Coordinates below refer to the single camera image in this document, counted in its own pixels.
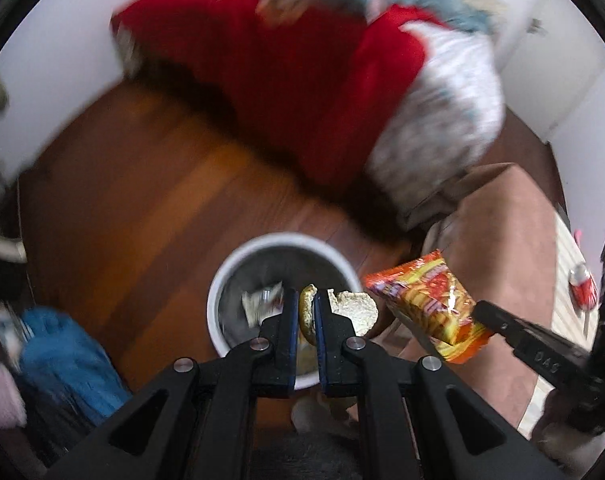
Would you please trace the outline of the white door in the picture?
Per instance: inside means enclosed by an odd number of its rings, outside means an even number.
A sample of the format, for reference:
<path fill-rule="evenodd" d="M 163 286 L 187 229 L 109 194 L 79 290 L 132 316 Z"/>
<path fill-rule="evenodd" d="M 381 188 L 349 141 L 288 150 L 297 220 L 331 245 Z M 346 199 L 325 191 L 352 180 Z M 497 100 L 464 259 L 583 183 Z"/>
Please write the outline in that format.
<path fill-rule="evenodd" d="M 507 107 L 544 142 L 605 67 L 605 42 L 571 0 L 537 0 L 501 75 Z"/>

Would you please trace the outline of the half eaten bread bun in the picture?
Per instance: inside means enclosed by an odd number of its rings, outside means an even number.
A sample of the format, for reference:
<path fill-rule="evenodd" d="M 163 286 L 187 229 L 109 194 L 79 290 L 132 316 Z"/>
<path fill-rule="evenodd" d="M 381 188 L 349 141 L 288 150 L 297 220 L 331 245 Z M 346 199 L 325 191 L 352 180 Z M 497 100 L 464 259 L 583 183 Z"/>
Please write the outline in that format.
<path fill-rule="evenodd" d="M 299 327 L 304 339 L 312 346 L 316 345 L 313 301 L 317 287 L 313 284 L 302 289 L 299 296 Z M 349 318 L 354 333 L 363 337 L 367 335 L 378 320 L 378 308 L 375 300 L 366 292 L 339 292 L 327 290 L 331 312 Z"/>

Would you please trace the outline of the blue cloth on floor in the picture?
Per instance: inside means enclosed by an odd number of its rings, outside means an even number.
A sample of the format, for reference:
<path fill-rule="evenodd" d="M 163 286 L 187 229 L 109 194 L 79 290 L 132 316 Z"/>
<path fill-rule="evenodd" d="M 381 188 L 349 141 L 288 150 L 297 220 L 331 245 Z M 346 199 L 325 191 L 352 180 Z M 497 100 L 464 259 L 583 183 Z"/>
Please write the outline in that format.
<path fill-rule="evenodd" d="M 68 314 L 35 307 L 25 310 L 22 322 L 29 338 L 19 370 L 34 388 L 95 426 L 131 399 L 106 351 Z"/>

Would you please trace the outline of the red blanket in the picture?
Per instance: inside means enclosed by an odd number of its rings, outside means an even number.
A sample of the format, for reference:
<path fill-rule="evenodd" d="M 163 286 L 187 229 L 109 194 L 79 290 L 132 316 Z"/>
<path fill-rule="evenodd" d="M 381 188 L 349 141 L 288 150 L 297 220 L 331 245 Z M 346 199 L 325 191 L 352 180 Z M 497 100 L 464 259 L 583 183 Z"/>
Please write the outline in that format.
<path fill-rule="evenodd" d="M 110 26 L 218 88 L 252 142 L 340 192 L 427 60 L 407 22 L 445 29 L 418 6 L 393 4 L 366 21 L 311 4 L 279 18 L 266 0 L 134 0 Z"/>

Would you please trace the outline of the white trash bin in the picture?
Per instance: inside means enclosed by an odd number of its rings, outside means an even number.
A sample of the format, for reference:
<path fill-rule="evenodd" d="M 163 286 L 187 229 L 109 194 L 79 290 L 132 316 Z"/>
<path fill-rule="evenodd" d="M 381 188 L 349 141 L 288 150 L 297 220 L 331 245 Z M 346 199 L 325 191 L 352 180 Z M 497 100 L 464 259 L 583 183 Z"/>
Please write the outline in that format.
<path fill-rule="evenodd" d="M 309 235 L 262 235 L 236 248 L 214 275 L 207 299 L 208 332 L 219 356 L 259 335 L 270 315 L 282 312 L 286 289 L 363 292 L 348 260 Z"/>

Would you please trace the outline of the orange yellow snack packet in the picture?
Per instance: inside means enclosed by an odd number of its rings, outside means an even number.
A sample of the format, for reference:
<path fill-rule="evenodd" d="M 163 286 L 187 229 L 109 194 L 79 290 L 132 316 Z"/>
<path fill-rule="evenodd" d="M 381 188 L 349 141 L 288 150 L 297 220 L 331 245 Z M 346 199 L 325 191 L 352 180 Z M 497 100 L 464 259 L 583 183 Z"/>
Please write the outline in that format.
<path fill-rule="evenodd" d="M 452 364 L 464 364 L 489 343 L 493 331 L 473 319 L 476 301 L 440 250 L 363 278 L 369 292 L 407 318 Z"/>

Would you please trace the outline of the white patterned mattress sheet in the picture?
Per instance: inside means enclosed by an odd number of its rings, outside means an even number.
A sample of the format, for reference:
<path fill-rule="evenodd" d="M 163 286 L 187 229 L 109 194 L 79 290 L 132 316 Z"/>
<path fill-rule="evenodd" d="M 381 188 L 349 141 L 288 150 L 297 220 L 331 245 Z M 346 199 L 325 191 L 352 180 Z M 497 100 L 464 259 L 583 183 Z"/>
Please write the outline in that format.
<path fill-rule="evenodd" d="M 481 159 L 502 129 L 505 101 L 488 35 L 426 22 L 400 30 L 421 41 L 426 61 L 366 172 L 406 216 Z"/>

